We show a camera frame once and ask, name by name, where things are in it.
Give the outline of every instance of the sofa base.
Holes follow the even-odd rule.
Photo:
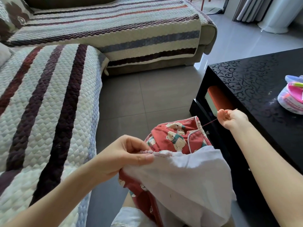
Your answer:
[[[108,70],[108,74],[110,76],[113,76],[113,75],[141,72],[141,71],[173,67],[173,66],[179,66],[179,65],[190,66],[190,65],[193,65],[194,63],[200,62],[204,50],[205,50],[205,45],[199,45],[198,49],[196,51],[196,54],[193,57],[162,60],[162,61],[156,61],[156,62],[153,62],[150,64],[127,65],[127,66],[116,67],[116,68],[108,68],[107,70]]]

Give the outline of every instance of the curtain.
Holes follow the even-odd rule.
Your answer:
[[[261,21],[271,0],[243,0],[244,6],[237,20],[243,22]]]

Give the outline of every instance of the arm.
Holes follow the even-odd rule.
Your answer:
[[[152,154],[131,154],[148,150],[138,138],[122,136],[95,158],[79,167],[50,193],[19,213],[4,227],[55,227],[99,183],[118,173],[126,164],[143,165],[153,161]]]
[[[239,110],[220,110],[219,122],[230,130],[281,226],[303,226],[303,176],[286,162]]]

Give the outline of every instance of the white pants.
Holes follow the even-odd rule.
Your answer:
[[[157,227],[141,210],[122,207],[111,227]]]

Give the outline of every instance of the black coffee table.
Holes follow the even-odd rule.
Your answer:
[[[277,152],[302,173],[303,115],[293,114],[277,102],[286,86],[285,75],[303,74],[302,58],[303,48],[209,65],[190,112],[202,124],[214,120],[205,94],[210,86],[217,85]],[[232,170],[238,203],[251,226],[278,226],[231,133],[218,121],[203,128]]]

